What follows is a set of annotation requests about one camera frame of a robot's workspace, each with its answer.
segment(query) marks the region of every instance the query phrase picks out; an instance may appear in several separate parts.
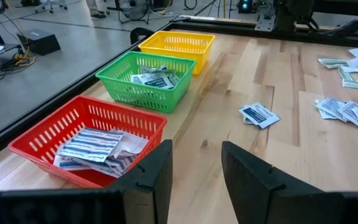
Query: fan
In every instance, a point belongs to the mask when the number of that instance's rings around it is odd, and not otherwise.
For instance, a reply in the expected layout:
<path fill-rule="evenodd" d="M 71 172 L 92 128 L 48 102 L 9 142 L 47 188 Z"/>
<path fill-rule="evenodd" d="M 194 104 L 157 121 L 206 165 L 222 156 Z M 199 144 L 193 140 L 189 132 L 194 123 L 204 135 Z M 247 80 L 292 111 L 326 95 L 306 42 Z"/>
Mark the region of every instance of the fan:
<path fill-rule="evenodd" d="M 146 24 L 149 24 L 149 9 L 150 9 L 150 0 L 116 0 L 116 7 L 119 12 L 122 12 L 129 21 L 145 21 Z M 121 21 L 120 13 L 118 12 L 118 20 L 121 24 L 128 21 Z"/>

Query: pile of packets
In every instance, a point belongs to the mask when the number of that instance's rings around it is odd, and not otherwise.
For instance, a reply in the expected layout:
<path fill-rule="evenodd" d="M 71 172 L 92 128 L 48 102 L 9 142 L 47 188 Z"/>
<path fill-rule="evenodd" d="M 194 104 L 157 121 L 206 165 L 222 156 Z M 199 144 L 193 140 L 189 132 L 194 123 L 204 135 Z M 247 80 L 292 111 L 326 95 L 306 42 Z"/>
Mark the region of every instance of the pile of packets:
<path fill-rule="evenodd" d="M 141 65 L 140 70 L 144 73 L 131 75 L 131 82 L 170 90 L 175 87 L 180 80 L 176 71 L 167 69 L 165 65 L 158 68 L 149 68 Z"/>
<path fill-rule="evenodd" d="M 342 87 L 358 89 L 358 80 L 351 75 L 352 72 L 358 72 L 358 49 L 351 49 L 349 52 L 355 56 L 354 59 L 319 58 L 318 62 L 329 69 L 338 69 L 338 73 L 342 77 Z"/>
<path fill-rule="evenodd" d="M 125 131 L 83 128 L 60 146 L 53 164 L 64 170 L 93 169 L 118 178 L 147 142 Z"/>
<path fill-rule="evenodd" d="M 353 101 L 341 102 L 334 98 L 316 100 L 316 106 L 323 119 L 338 119 L 358 126 L 358 104 Z"/>
<path fill-rule="evenodd" d="M 264 129 L 280 120 L 280 117 L 266 109 L 260 103 L 242 105 L 239 111 L 244 117 L 243 121 L 245 124 L 254 124 L 260 129 Z"/>

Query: yellow basket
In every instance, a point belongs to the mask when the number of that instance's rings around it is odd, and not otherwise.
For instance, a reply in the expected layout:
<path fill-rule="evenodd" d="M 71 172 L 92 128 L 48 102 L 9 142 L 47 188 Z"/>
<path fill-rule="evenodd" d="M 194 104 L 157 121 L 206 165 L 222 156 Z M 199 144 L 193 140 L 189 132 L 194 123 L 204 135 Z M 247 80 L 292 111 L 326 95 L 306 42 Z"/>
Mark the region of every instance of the yellow basket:
<path fill-rule="evenodd" d="M 196 60 L 193 74 L 202 71 L 211 52 L 214 35 L 158 31 L 139 45 L 142 52 Z"/>

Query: red basket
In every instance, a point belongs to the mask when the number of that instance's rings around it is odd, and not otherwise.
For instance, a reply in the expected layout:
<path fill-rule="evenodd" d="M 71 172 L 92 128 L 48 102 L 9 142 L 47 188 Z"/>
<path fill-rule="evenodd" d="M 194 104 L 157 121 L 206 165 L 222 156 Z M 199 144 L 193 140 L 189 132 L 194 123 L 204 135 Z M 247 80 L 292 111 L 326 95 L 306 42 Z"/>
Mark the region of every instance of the red basket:
<path fill-rule="evenodd" d="M 116 178 L 95 170 L 65 171 L 53 165 L 57 149 L 83 127 L 120 129 L 149 140 L 130 169 L 161 143 L 167 119 L 163 116 L 77 96 L 9 144 L 9 149 L 30 159 L 42 170 L 80 187 L 105 187 Z"/>

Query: green basket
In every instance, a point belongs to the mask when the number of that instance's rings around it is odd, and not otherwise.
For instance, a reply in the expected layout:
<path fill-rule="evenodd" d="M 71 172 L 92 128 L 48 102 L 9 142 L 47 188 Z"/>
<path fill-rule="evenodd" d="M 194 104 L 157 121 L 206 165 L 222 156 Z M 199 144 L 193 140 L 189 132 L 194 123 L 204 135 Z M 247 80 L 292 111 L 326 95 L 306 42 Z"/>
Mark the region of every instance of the green basket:
<path fill-rule="evenodd" d="M 163 55 L 128 52 L 96 74 L 111 98 L 117 101 L 171 113 L 189 89 L 194 60 Z M 166 65 L 176 70 L 180 81 L 171 90 L 131 82 L 131 75 L 140 74 L 140 66 Z"/>

